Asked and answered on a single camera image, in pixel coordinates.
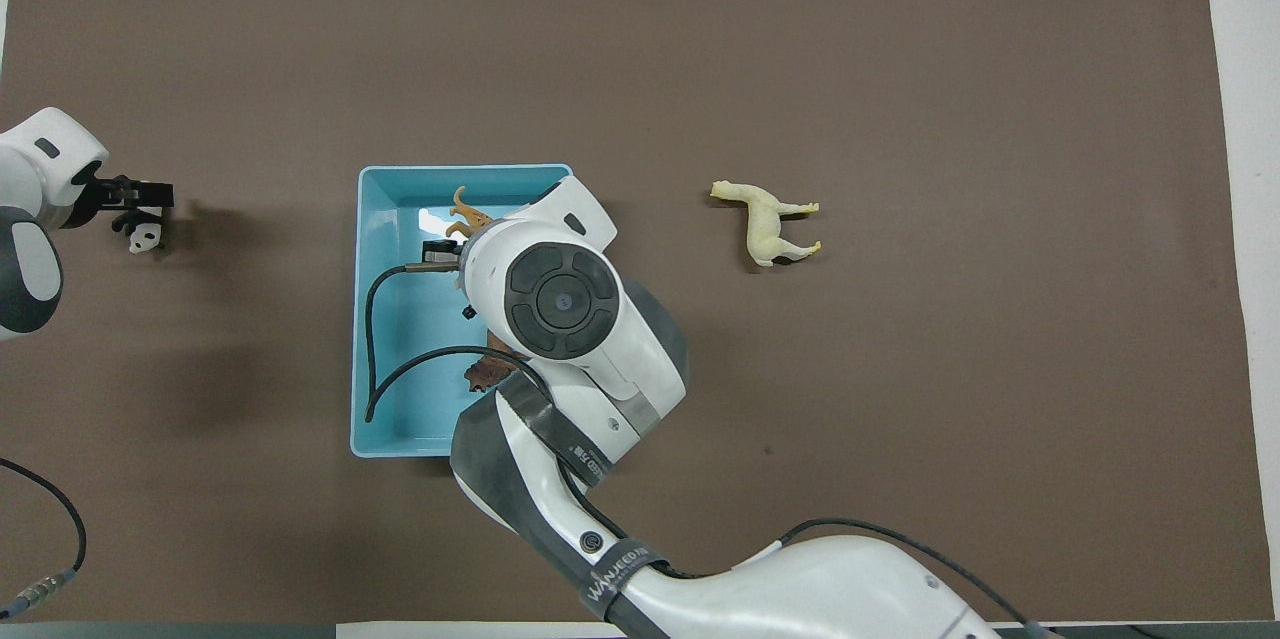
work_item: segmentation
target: cable connector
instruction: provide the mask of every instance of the cable connector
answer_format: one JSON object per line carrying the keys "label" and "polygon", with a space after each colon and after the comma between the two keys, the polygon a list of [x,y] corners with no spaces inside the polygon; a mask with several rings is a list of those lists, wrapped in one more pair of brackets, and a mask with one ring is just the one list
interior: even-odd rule
{"label": "cable connector", "polygon": [[404,265],[404,271],[416,274],[420,271],[457,271],[458,270],[458,257],[453,257],[452,261],[415,261]]}
{"label": "cable connector", "polygon": [[429,239],[422,242],[422,261],[449,261],[462,254],[462,245],[453,239]]}
{"label": "cable connector", "polygon": [[22,612],[35,607],[40,602],[50,598],[61,589],[69,580],[76,579],[76,570],[68,569],[41,579],[36,584],[27,586],[8,604],[0,607],[0,619],[13,619]]}

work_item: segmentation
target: small white toy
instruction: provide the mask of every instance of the small white toy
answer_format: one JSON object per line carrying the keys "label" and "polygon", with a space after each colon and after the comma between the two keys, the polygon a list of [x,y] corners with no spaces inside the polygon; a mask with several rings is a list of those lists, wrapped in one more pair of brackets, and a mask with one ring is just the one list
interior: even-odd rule
{"label": "small white toy", "polygon": [[164,210],[159,206],[138,206],[111,220],[111,231],[129,236],[129,254],[142,254],[160,246],[160,220]]}
{"label": "small white toy", "polygon": [[746,251],[760,266],[773,266],[773,260],[780,256],[799,261],[822,248],[822,242],[814,242],[812,247],[797,247],[781,237],[782,216],[813,214],[818,211],[817,204],[781,202],[763,188],[723,181],[712,183],[712,196],[746,204]]}

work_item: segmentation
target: white toy horse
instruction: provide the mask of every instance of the white toy horse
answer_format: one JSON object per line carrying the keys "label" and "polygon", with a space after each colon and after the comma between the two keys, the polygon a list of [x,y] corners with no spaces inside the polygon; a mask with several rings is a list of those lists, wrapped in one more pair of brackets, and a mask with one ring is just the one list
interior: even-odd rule
{"label": "white toy horse", "polygon": [[760,266],[773,266],[773,260],[780,256],[799,261],[822,248],[822,242],[814,242],[812,247],[797,247],[781,237],[782,216],[813,214],[818,211],[817,204],[781,202],[763,188],[732,182],[713,182],[712,196],[746,202],[746,251]]}

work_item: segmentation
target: gray circular button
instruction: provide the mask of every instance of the gray circular button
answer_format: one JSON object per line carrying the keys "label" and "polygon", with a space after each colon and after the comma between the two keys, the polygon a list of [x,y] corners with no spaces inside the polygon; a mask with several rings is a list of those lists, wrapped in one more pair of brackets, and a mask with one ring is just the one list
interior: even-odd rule
{"label": "gray circular button", "polygon": [[581,324],[590,307],[591,295],[577,277],[552,277],[538,289],[538,315],[557,329]]}

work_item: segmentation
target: black rubber band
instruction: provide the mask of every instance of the black rubber band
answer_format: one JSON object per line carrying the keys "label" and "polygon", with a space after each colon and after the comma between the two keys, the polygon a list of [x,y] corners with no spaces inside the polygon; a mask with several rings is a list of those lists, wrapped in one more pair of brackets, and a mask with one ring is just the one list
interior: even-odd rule
{"label": "black rubber band", "polygon": [[649,544],[639,539],[621,539],[591,567],[579,598],[596,619],[603,621],[627,581],[641,569],[660,561],[667,560]]}
{"label": "black rubber band", "polygon": [[499,387],[503,398],[543,444],[568,465],[588,487],[595,487],[613,471],[613,462],[595,442],[543,396],[522,374],[513,374]]}

